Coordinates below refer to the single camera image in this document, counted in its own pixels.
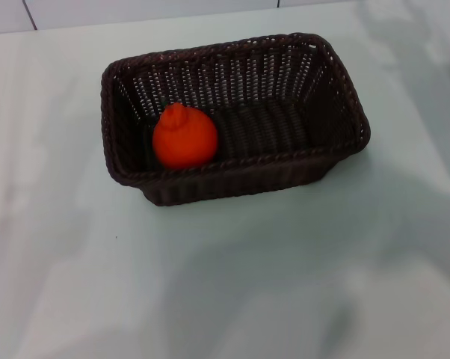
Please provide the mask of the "dark brown woven basket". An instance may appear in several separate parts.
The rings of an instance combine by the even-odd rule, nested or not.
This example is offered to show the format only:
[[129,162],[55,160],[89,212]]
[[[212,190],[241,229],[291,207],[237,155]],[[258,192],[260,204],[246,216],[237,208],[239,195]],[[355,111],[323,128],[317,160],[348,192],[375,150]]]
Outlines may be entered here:
[[[316,34],[252,37],[111,63],[101,79],[110,176],[156,206],[277,191],[319,181],[363,150],[371,129],[348,71]],[[152,133],[175,102],[210,116],[218,151],[168,170]]]

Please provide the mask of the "orange toy tangerine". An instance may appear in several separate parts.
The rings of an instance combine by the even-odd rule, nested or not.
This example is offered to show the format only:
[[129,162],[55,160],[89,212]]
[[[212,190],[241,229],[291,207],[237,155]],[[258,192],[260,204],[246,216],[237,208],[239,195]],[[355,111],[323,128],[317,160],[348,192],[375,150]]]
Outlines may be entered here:
[[196,168],[213,160],[218,131],[202,111],[175,102],[167,105],[152,135],[152,148],[165,168]]

